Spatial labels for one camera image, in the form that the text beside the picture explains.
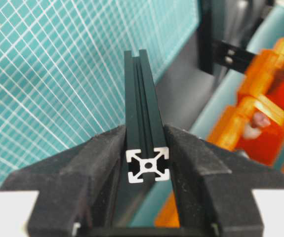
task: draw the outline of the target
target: grid lines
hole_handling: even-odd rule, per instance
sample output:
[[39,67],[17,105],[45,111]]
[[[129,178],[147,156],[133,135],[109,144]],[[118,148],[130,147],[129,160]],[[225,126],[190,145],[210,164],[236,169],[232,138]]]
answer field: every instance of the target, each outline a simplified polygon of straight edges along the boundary
[[123,52],[155,82],[197,27],[194,0],[0,0],[0,184],[124,123]]

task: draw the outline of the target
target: teal surface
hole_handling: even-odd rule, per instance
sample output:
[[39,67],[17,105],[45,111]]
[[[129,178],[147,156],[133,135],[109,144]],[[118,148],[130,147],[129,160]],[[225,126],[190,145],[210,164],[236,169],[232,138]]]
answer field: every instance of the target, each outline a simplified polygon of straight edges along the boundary
[[0,0],[0,183],[124,123],[123,51],[157,81],[197,24],[193,0]]
[[[247,49],[250,52],[258,53],[263,48],[272,48],[276,41],[282,37],[284,37],[284,8],[276,6],[258,28],[257,32],[248,44]],[[243,74],[235,71],[228,72],[196,122],[193,124],[190,129],[191,133],[201,138],[207,137],[219,116],[223,113],[225,107],[236,103],[236,91],[242,80]],[[284,147],[278,157],[275,168],[280,169],[283,163]],[[153,226],[155,220],[153,213],[155,211],[160,211],[162,203],[165,202],[170,192],[171,186],[168,186],[166,183],[157,182],[152,188],[152,192],[146,198],[140,210],[135,215],[132,226]],[[159,203],[159,205],[153,206],[153,202]],[[147,206],[152,208],[149,213],[144,210]]]

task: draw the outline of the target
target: metal bracket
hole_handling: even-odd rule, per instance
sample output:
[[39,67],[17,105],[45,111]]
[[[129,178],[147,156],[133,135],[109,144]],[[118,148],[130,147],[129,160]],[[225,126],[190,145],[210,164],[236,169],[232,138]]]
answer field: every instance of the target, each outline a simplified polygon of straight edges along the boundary
[[216,63],[240,73],[246,71],[249,64],[256,56],[256,54],[222,41],[215,41],[213,48],[214,61]]

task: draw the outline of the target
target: extrusion center hole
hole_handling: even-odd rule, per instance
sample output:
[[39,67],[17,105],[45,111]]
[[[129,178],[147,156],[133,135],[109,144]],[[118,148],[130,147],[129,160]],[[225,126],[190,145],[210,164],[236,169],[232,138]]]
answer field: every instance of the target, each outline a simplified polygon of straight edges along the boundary
[[150,169],[153,167],[153,164],[150,162],[145,163],[145,168]]

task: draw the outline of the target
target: cutting mat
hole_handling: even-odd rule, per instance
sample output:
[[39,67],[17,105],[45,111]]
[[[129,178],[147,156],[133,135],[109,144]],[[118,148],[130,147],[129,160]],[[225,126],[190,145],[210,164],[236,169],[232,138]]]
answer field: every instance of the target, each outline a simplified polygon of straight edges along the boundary
[[198,25],[194,0],[0,0],[0,184],[124,123],[123,51],[157,81]]

